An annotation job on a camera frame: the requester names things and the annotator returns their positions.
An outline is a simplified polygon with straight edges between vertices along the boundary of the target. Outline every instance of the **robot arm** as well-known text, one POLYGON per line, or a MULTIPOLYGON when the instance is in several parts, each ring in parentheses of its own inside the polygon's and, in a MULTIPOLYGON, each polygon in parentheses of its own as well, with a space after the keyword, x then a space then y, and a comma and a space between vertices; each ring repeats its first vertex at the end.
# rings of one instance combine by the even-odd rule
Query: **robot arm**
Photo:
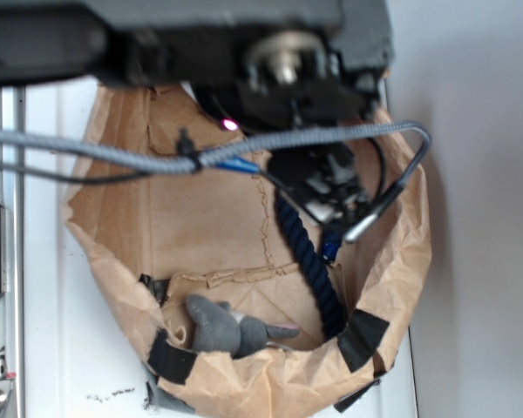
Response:
MULTIPOLYGON (((0 0, 0 85, 188 81, 247 134, 371 119, 392 57, 385 0, 0 0)), ((273 152, 268 176, 347 239, 376 209, 345 144, 273 152)))

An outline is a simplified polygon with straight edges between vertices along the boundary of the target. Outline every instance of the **gray braided cable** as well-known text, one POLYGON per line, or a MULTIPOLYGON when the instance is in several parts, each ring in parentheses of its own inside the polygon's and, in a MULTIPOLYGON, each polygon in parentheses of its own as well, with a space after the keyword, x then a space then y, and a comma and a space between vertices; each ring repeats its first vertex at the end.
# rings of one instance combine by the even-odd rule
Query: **gray braided cable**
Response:
MULTIPOLYGON (((234 156, 248 152, 278 150, 307 145, 325 145, 386 135, 398 131, 415 131, 424 139, 417 157, 411 161, 405 171, 407 174, 406 180, 408 180, 408 177, 416 169, 418 162, 422 156, 424 156, 431 142, 430 135, 426 129, 420 123, 411 120, 390 124, 310 128, 298 131, 255 135, 247 141, 227 144, 219 148, 201 152, 198 158, 202 167, 208 168, 215 167, 234 156)), ((106 145, 95 145, 18 131, 0 131, 0 144, 86 156, 111 164, 132 168, 137 172, 149 172, 152 174, 188 174, 196 171, 194 162, 186 157, 156 158, 106 145)))

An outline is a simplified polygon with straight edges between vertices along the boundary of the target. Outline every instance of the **black electrical tape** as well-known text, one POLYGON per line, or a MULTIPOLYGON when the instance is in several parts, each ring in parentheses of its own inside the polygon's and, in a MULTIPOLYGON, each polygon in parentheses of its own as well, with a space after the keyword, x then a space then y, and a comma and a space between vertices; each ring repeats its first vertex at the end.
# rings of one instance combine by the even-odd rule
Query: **black electrical tape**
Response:
POLYGON ((192 372, 198 355, 171 346, 166 342, 167 339, 168 333, 165 329, 157 331, 157 337, 149 352, 147 364, 159 376, 177 385, 183 385, 192 372))
POLYGON ((355 310, 337 345, 351 373, 364 366, 376 352, 390 323, 377 316, 355 310))
POLYGON ((337 412, 342 414, 347 409, 353 406, 353 404, 358 401, 360 398, 366 394, 374 385, 376 385, 380 380, 373 381, 370 385, 368 385, 366 388, 360 389, 358 392, 355 392, 354 394, 351 394, 347 396, 346 398, 341 399, 338 403, 333 405, 333 408, 336 409, 337 412))
POLYGON ((162 307, 166 302, 166 290, 168 289, 169 280, 153 280, 151 276, 141 274, 139 282, 147 287, 147 290, 151 292, 155 300, 159 302, 159 306, 162 307))

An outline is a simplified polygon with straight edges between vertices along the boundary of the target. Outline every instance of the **silver connector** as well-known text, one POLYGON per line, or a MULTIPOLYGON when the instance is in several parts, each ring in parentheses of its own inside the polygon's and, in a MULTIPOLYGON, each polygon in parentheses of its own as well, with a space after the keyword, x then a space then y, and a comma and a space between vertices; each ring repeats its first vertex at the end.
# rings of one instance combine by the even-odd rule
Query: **silver connector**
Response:
POLYGON ((356 225, 354 225, 349 231, 347 231, 343 238, 345 241, 349 243, 355 242, 357 239, 361 237, 363 233, 366 232, 368 228, 372 226, 374 222, 377 220, 377 214, 372 213, 368 215, 366 218, 358 222, 356 225))

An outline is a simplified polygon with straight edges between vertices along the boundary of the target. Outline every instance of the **toy mouse ear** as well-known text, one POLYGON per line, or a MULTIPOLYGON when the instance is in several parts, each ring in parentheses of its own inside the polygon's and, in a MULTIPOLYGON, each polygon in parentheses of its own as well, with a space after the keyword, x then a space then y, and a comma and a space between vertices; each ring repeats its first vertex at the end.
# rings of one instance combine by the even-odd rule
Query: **toy mouse ear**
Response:
POLYGON ((190 294, 186 298, 186 310, 196 324, 206 324, 208 319, 209 304, 213 304, 203 296, 190 294))
POLYGON ((217 305, 225 309, 227 312, 230 312, 230 303, 228 302, 217 302, 217 305))
POLYGON ((265 329, 270 338, 276 339, 294 338, 300 333, 300 328, 296 324, 266 325, 265 329))

